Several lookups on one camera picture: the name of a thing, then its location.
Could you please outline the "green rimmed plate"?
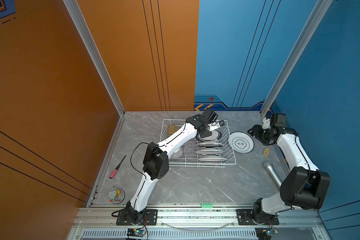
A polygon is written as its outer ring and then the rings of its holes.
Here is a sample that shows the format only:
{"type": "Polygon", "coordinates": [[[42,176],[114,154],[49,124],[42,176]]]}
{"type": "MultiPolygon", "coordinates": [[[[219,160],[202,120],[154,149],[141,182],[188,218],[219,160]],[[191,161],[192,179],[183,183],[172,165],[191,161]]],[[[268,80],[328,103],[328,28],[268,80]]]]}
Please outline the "green rimmed plate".
{"type": "Polygon", "coordinates": [[[211,131],[211,135],[207,137],[200,137],[197,135],[195,139],[198,142],[208,142],[208,141],[219,141],[222,138],[223,134],[220,130],[213,130],[211,131]]]}
{"type": "Polygon", "coordinates": [[[200,142],[196,144],[196,147],[198,148],[222,148],[223,146],[224,144],[213,141],[200,142]]]}
{"type": "Polygon", "coordinates": [[[234,132],[228,138],[230,147],[237,153],[247,154],[254,149],[252,137],[243,132],[234,132]]]}

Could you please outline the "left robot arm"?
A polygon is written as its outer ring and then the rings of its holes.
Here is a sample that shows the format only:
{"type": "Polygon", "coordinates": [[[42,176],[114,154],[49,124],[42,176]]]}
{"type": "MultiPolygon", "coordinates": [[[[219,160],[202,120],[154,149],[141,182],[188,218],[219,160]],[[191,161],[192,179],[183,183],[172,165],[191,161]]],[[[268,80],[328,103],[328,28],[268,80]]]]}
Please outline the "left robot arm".
{"type": "Polygon", "coordinates": [[[148,143],[143,159],[141,182],[136,193],[126,203],[125,210],[134,225],[139,224],[144,218],[144,210],[148,205],[148,199],[157,183],[169,171],[169,158],[179,150],[187,141],[199,135],[201,138],[208,137],[211,131],[224,127],[224,121],[217,121],[217,113],[206,109],[202,114],[188,117],[184,124],[167,139],[159,143],[148,143]]]}

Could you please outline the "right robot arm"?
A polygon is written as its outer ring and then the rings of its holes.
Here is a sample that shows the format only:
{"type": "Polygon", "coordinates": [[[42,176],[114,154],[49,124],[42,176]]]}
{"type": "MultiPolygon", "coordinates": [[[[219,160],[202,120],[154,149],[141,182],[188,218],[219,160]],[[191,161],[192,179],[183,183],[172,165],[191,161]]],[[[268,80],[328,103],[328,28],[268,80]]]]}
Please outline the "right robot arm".
{"type": "Polygon", "coordinates": [[[287,125],[285,114],[272,114],[262,125],[255,125],[248,134],[264,146],[277,145],[287,159],[289,173],[280,191],[268,198],[258,199],[251,215],[256,224],[277,221],[281,212],[293,208],[319,210],[325,201],[331,177],[320,171],[305,152],[299,134],[287,125]]]}

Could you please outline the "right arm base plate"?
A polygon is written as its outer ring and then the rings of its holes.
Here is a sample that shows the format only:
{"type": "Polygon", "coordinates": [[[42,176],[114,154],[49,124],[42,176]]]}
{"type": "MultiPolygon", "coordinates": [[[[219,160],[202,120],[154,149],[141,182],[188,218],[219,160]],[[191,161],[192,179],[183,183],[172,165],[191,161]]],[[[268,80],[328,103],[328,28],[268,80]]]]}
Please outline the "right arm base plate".
{"type": "Polygon", "coordinates": [[[279,225],[279,219],[276,215],[269,215],[263,212],[253,213],[253,210],[250,209],[237,209],[237,220],[241,226],[249,225],[279,225]]]}

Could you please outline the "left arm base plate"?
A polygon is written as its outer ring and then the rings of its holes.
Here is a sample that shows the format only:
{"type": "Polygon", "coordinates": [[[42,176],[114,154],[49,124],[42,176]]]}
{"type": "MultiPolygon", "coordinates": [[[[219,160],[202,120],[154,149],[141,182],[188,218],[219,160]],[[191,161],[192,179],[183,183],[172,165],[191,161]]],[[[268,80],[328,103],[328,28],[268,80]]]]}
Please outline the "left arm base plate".
{"type": "Polygon", "coordinates": [[[116,217],[117,226],[155,226],[158,219],[158,210],[146,209],[141,213],[129,214],[126,209],[118,212],[116,217]]]}

